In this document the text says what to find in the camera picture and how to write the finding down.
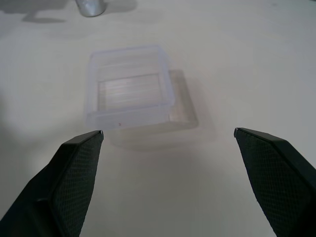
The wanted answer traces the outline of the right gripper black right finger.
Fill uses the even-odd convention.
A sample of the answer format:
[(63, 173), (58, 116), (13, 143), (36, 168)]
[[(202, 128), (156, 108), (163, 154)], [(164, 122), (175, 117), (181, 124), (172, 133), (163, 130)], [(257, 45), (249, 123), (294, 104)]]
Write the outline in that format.
[(236, 128), (247, 175), (277, 237), (316, 237), (316, 169), (286, 140)]

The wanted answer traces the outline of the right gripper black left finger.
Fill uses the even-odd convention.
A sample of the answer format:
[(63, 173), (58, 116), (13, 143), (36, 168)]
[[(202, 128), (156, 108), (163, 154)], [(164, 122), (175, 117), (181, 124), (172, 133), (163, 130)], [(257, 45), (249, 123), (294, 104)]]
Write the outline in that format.
[(79, 237), (103, 139), (96, 130), (63, 143), (0, 220), (0, 237)]

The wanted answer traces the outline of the clear plastic square container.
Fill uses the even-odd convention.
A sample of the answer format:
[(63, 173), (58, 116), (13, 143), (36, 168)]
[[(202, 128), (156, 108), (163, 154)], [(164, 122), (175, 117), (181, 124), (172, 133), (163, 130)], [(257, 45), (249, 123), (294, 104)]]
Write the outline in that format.
[(86, 74), (85, 121), (95, 130), (166, 122), (175, 103), (167, 55), (158, 45), (93, 52)]

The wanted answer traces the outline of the silver jar with white rim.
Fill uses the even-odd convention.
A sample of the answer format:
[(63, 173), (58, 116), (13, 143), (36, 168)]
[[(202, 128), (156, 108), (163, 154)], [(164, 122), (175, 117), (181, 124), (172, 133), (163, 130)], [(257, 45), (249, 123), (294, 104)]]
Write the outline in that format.
[(106, 10), (104, 0), (75, 0), (79, 12), (84, 17), (95, 17)]

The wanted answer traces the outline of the clear plastic lid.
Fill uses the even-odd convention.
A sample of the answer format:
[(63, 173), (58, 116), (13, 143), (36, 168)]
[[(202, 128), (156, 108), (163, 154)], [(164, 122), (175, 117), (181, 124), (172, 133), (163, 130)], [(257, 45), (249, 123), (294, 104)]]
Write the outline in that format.
[(199, 121), (184, 73), (181, 70), (171, 70), (169, 75), (175, 103), (169, 111), (167, 121), (108, 131), (106, 135), (112, 145), (135, 151), (151, 151), (183, 146), (198, 140)]

